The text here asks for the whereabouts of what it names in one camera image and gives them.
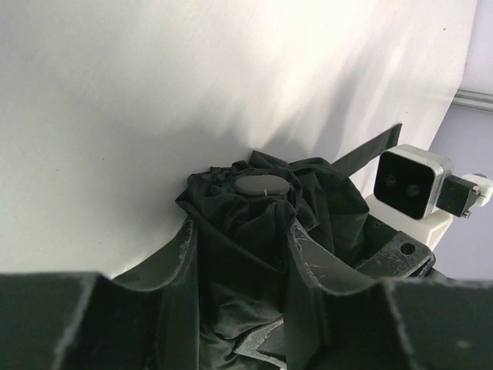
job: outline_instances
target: square camera module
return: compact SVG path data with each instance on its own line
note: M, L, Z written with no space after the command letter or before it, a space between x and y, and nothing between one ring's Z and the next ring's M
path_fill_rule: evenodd
M433 211L444 179L452 171L448 158L409 145L396 146L380 157L374 195L395 210L421 220Z

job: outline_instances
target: black strap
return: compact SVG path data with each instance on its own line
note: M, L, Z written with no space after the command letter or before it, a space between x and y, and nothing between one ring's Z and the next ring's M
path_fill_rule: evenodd
M365 167L372 159L380 156L385 150L396 146L401 134L401 127L402 123L398 123L336 160L332 165L344 175L351 176Z

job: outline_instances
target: black connector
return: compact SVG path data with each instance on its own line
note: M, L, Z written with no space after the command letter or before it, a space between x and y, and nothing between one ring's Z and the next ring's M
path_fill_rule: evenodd
M468 218L469 208L479 195L476 183L451 175L444 180L437 207L454 216Z

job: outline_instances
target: white plastic part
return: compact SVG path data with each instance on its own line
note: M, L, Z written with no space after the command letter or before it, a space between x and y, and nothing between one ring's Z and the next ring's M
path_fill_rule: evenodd
M396 230L411 235L414 239L434 250L452 224L454 217L444 210L437 210L422 220L415 220L380 202L373 194L366 198L370 214Z
M478 175L464 175L464 180L476 183L479 186L479 198L476 200L475 206L483 207L490 201L493 194L493 180L485 179Z

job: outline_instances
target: crumpled black cloth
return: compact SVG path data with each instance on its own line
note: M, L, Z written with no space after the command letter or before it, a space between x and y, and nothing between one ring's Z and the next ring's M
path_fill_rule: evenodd
M236 193L236 179L261 174L287 180L289 193ZM360 192L321 158L287 163L254 151L248 162L190 175L176 202L199 226L200 369L276 368L233 348L249 330L282 315L287 231L297 218L316 242L353 264L368 215Z

